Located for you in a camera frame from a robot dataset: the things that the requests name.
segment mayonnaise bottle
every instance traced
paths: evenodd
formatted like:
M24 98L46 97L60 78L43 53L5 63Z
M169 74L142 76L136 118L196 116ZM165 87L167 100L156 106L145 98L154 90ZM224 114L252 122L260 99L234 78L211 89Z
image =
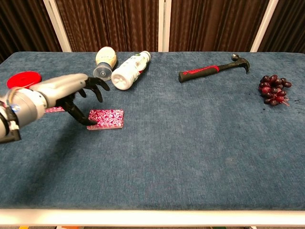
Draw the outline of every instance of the mayonnaise bottle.
M108 46L101 48L95 57L97 66L93 70L93 76L105 81L111 79L112 70L116 61L117 57L113 48Z
M130 57L119 68L113 71L111 81L114 86L120 90L129 89L133 82L138 79L150 59L151 55L147 51Z

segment red lid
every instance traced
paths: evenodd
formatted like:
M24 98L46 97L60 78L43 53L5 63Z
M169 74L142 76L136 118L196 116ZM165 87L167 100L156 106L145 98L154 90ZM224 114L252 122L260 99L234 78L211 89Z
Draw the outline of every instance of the red lid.
M37 72L22 72L18 73L16 75L13 75L8 81L7 81L7 87L24 87L29 88L32 85L41 82L41 75Z

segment black handle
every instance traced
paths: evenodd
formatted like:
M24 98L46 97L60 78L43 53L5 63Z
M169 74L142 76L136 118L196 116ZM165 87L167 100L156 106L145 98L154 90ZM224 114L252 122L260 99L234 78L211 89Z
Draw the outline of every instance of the black handle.
M184 72L179 72L179 82L184 82L192 79L196 79L199 77L212 75L219 72L219 68L216 65L208 66L205 68L199 68Z

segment robotic hand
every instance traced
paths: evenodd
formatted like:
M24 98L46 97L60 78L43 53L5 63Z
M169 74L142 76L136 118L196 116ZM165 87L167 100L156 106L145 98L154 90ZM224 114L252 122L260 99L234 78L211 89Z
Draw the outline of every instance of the robotic hand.
M54 106L62 106L83 125L95 125L96 122L85 117L73 100L77 92L85 98L85 88L92 90L102 102L97 85L109 91L109 86L102 79L82 73L55 77L29 89L12 88L0 98L0 143L20 140L19 128L41 118L46 108Z

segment pink patterned card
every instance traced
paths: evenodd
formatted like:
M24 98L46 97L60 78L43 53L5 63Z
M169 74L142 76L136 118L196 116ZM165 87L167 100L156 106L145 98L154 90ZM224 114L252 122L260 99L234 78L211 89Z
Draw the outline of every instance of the pink patterned card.
M55 106L44 110L45 113L62 112L65 111L61 106Z
M88 130L122 128L124 125L123 110L91 110L88 119L97 121L96 125L87 126Z

